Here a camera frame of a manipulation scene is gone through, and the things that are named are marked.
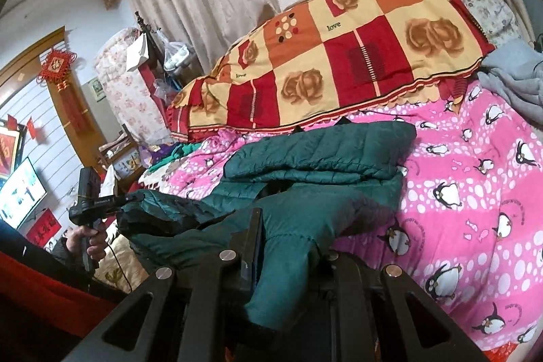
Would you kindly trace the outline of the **person's left hand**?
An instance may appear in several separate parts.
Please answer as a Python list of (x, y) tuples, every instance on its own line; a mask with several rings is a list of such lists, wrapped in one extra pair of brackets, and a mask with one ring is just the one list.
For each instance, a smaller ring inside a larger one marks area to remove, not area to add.
[(106, 256), (107, 232), (104, 222), (95, 228), (78, 226), (68, 231), (65, 241), (70, 253), (85, 252), (92, 260), (99, 262)]

